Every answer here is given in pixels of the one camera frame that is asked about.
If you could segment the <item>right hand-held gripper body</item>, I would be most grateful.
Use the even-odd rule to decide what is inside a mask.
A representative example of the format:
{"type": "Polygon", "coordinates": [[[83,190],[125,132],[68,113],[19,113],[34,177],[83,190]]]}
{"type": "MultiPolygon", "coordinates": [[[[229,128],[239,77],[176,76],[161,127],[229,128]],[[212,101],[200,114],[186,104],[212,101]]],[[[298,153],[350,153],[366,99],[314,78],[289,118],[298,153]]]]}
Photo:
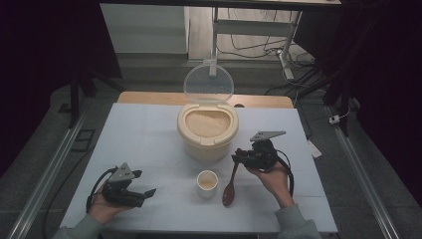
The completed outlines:
{"type": "Polygon", "coordinates": [[[246,150],[246,156],[240,156],[244,159],[244,166],[262,171],[269,171],[279,162],[283,167],[287,164],[278,156],[278,151],[274,148],[271,139],[285,134],[281,131],[258,131],[250,138],[252,148],[246,150]]]}

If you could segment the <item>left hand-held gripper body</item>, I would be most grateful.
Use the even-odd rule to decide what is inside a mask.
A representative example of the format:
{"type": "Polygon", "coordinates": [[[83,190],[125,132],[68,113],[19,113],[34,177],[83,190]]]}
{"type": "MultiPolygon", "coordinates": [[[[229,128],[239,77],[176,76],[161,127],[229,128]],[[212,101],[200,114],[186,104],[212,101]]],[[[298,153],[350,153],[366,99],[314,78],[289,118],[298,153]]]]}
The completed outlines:
{"type": "Polygon", "coordinates": [[[127,189],[134,179],[128,164],[126,162],[123,163],[106,180],[102,190],[103,197],[111,204],[141,207],[145,200],[143,199],[143,193],[127,189]]]}

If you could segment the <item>beige rice container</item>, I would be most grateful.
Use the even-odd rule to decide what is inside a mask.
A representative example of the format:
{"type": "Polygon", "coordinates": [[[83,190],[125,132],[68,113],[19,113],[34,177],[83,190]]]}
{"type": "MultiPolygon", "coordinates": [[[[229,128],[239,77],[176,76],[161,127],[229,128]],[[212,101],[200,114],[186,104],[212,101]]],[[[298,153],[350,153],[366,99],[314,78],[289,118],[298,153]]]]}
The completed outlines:
{"type": "Polygon", "coordinates": [[[194,159],[203,162],[223,158],[229,150],[239,128],[239,118],[235,109],[227,104],[187,104],[178,113],[177,130],[184,141],[185,151],[194,159]],[[226,113],[231,123],[229,128],[215,137],[202,137],[192,133],[186,126],[185,118],[191,112],[212,111],[226,113]]]}

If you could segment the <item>brown wooden spoon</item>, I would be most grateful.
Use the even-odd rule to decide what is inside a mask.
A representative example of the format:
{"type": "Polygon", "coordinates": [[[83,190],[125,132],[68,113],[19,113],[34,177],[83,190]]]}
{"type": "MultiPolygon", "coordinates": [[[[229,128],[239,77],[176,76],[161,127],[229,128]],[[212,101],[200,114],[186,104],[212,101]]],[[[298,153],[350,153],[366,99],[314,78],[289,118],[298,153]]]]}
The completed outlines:
{"type": "Polygon", "coordinates": [[[234,180],[235,180],[237,169],[238,169],[238,163],[235,163],[233,166],[230,181],[228,182],[228,184],[226,185],[223,191],[222,203],[225,207],[230,206],[232,202],[234,201],[234,197],[235,197],[234,180]]]}

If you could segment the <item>rice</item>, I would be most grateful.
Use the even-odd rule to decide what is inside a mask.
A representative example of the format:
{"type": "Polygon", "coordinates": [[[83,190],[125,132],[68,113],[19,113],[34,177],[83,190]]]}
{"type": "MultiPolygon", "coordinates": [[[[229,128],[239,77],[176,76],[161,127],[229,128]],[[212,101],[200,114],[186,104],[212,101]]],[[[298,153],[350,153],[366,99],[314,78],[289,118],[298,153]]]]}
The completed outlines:
{"type": "Polygon", "coordinates": [[[231,119],[223,112],[196,111],[189,113],[185,122],[187,128],[195,135],[215,137],[229,128],[231,119]]]}

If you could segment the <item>white cup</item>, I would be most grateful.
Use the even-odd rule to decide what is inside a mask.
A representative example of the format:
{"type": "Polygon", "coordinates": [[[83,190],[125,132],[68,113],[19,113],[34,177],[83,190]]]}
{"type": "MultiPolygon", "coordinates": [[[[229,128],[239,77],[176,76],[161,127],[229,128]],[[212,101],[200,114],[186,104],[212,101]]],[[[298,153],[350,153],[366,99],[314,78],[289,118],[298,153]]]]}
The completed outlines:
{"type": "Polygon", "coordinates": [[[197,192],[198,192],[198,194],[201,197],[205,198],[205,199],[208,199],[208,198],[213,197],[216,194],[218,182],[219,182],[218,176],[216,175],[215,172],[213,172],[211,170],[203,170],[203,171],[201,171],[197,175],[197,178],[196,178],[196,184],[197,184],[197,192]],[[209,189],[209,190],[203,189],[203,188],[201,188],[199,186],[199,182],[201,180],[213,180],[215,182],[215,186],[212,189],[209,189]]]}

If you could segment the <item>person's left hand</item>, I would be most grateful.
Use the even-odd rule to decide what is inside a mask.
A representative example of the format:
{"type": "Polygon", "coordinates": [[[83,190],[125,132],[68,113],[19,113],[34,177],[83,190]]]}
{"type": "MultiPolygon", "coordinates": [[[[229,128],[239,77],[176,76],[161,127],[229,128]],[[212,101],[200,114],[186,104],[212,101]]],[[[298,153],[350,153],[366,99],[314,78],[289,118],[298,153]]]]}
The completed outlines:
{"type": "Polygon", "coordinates": [[[101,193],[97,193],[92,201],[88,214],[102,225],[106,225],[118,215],[118,213],[129,210],[127,206],[114,205],[108,203],[101,193]]]}

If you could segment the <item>person's right hand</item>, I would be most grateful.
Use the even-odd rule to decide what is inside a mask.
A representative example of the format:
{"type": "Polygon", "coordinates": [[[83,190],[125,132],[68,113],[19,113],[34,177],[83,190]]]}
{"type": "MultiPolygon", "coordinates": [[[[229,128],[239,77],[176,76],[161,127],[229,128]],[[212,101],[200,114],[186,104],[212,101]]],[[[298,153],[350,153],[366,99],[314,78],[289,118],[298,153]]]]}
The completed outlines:
{"type": "Polygon", "coordinates": [[[248,171],[261,180],[265,188],[276,198],[281,208],[287,208],[295,204],[288,189],[287,171],[279,162],[267,172],[253,168],[248,168],[248,171]]]}

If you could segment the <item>white table board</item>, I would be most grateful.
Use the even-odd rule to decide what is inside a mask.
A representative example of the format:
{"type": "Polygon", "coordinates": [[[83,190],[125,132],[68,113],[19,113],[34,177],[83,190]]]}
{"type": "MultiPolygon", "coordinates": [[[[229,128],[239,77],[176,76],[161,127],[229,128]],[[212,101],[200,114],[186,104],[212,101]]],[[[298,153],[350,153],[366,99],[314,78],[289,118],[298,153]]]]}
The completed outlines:
{"type": "MultiPolygon", "coordinates": [[[[127,163],[142,170],[130,190],[154,195],[139,208],[118,214],[111,230],[180,233],[277,233],[275,211],[279,205],[261,181],[238,166],[232,204],[222,203],[223,191],[233,170],[230,156],[215,162],[199,162],[184,150],[176,127],[178,106],[115,104],[105,122],[97,146],[62,221],[75,226],[86,213],[86,201],[95,182],[106,170],[127,163]],[[196,178],[203,170],[218,176],[216,194],[208,199],[197,192],[196,178]]],[[[334,232],[324,189],[296,110],[238,109],[239,130],[232,150],[249,149],[258,131],[286,133],[273,138],[274,147],[287,156],[295,177],[294,199],[306,219],[320,232],[334,232]]]]}

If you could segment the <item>white paper tag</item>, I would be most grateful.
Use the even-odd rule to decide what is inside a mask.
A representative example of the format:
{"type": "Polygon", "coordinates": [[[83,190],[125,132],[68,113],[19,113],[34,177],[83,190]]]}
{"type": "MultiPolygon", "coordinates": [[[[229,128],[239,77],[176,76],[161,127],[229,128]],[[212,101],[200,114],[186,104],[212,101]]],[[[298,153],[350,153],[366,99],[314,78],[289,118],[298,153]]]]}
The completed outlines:
{"type": "Polygon", "coordinates": [[[320,150],[310,140],[308,141],[308,145],[310,147],[313,158],[319,158],[322,156],[320,150]]]}

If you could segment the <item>clear round container lid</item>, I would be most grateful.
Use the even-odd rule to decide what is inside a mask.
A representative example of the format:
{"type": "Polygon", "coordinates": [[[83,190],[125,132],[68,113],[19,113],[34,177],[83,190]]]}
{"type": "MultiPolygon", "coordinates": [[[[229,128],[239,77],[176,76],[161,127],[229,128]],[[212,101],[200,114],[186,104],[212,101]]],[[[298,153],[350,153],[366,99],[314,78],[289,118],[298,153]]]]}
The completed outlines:
{"type": "Polygon", "coordinates": [[[234,82],[221,66],[203,64],[187,74],[183,91],[192,101],[224,103],[234,94],[234,82]]]}

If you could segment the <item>wooden table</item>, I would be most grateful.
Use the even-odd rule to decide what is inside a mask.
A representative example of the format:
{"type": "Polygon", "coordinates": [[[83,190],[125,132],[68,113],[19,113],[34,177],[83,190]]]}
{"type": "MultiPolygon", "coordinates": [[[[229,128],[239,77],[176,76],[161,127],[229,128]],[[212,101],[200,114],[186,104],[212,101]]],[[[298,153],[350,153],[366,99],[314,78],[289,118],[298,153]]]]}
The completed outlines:
{"type": "MultiPolygon", "coordinates": [[[[147,104],[183,106],[189,102],[183,93],[159,92],[123,92],[117,101],[120,104],[147,104]]],[[[233,95],[227,103],[231,106],[244,108],[292,109],[293,102],[288,97],[233,95]]]]}

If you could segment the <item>white cabinet panel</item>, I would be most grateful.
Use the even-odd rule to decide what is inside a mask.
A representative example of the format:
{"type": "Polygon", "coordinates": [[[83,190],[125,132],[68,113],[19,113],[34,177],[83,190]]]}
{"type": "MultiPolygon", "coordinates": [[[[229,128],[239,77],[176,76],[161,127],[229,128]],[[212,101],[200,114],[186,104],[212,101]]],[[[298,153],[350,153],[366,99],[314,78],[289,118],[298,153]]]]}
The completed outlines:
{"type": "Polygon", "coordinates": [[[118,53],[188,53],[188,7],[104,3],[101,9],[118,53]]]}

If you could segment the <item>aluminium floor rail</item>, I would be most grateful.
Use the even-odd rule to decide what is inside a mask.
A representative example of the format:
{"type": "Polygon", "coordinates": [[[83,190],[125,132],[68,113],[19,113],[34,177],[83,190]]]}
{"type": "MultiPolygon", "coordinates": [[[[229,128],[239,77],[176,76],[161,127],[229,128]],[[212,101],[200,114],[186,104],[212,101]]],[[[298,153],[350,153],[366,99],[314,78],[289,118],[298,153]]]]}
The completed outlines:
{"type": "Polygon", "coordinates": [[[88,110],[88,107],[83,108],[74,126],[66,131],[64,138],[53,154],[41,178],[38,180],[6,239],[25,239],[71,150],[72,144],[87,117],[88,110]]]}
{"type": "MultiPolygon", "coordinates": [[[[331,114],[330,108],[325,107],[325,111],[331,114]]],[[[363,163],[361,162],[354,145],[348,136],[346,136],[340,126],[339,122],[331,120],[332,115],[328,117],[328,123],[334,128],[335,134],[345,152],[347,160],[354,172],[354,175],[361,187],[361,190],[366,198],[368,205],[371,207],[374,217],[380,227],[385,239],[400,239],[399,233],[389,215],[384,203],[375,190],[372,181],[367,174],[363,163]]]]}

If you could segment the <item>white desk frame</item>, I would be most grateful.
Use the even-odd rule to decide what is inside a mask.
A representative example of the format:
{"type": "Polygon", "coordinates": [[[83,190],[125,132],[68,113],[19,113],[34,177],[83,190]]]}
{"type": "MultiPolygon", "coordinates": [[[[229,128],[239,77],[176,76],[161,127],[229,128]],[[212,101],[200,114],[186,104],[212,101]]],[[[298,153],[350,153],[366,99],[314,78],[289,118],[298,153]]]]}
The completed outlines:
{"type": "Polygon", "coordinates": [[[214,7],[212,14],[211,61],[214,64],[217,63],[217,40],[219,35],[282,37],[285,43],[281,50],[276,51],[276,55],[282,65],[283,76],[287,81],[292,81],[294,75],[288,63],[288,53],[290,52],[301,16],[302,11],[292,11],[291,19],[288,22],[223,19],[219,18],[219,8],[214,7]]]}

